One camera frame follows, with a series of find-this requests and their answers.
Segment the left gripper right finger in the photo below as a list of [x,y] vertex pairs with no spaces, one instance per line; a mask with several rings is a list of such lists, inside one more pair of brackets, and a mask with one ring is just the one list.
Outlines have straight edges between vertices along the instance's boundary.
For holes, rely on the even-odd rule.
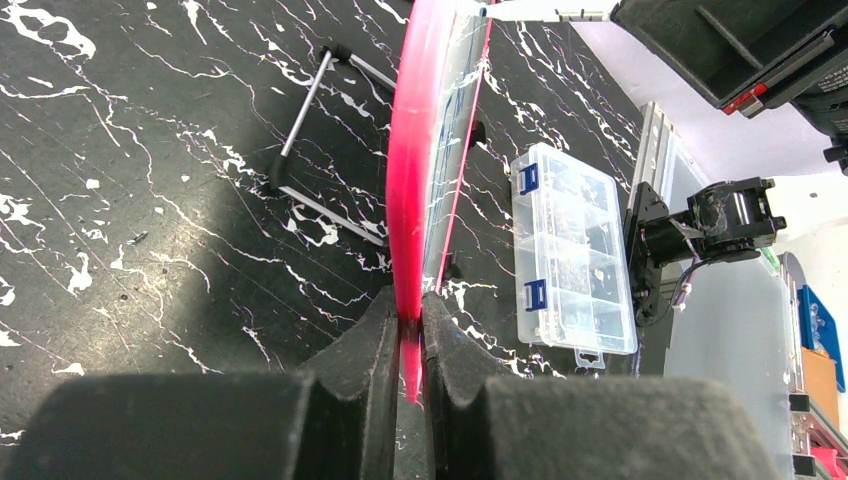
[[435,479],[774,479],[742,404],[698,379],[526,379],[422,300]]

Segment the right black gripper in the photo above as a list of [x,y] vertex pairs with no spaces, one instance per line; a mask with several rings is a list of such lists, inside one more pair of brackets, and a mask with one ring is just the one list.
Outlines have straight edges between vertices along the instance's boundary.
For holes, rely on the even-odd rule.
[[611,20],[727,115],[793,105],[847,172],[846,2],[621,1]]

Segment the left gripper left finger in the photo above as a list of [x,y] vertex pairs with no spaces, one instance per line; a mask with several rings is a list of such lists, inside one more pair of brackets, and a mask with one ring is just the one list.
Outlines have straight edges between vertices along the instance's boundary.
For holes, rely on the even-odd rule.
[[85,377],[56,388],[5,479],[388,479],[399,339],[386,287],[286,373]]

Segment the pink framed whiteboard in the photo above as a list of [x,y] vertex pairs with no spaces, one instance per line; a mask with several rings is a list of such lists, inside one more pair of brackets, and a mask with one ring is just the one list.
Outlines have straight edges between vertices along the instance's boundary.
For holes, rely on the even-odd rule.
[[405,397],[422,389],[422,299],[438,291],[488,60],[488,1],[416,1],[393,97],[386,221]]

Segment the blue capped whiteboard marker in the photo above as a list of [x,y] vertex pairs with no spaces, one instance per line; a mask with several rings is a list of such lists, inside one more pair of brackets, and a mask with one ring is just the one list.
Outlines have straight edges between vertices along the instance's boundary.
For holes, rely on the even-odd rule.
[[619,1],[515,0],[476,7],[481,18],[508,22],[604,22]]

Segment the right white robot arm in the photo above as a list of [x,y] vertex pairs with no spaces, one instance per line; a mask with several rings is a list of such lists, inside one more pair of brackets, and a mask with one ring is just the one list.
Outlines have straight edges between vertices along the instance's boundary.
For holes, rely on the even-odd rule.
[[[753,118],[791,105],[830,140],[824,158],[847,165],[847,5],[843,1],[622,1],[613,23],[669,65],[710,105]],[[755,259],[777,240],[845,215],[821,198],[847,189],[810,176],[714,183],[673,214],[647,183],[638,186],[625,223],[636,321],[665,314],[661,269],[692,269]]]

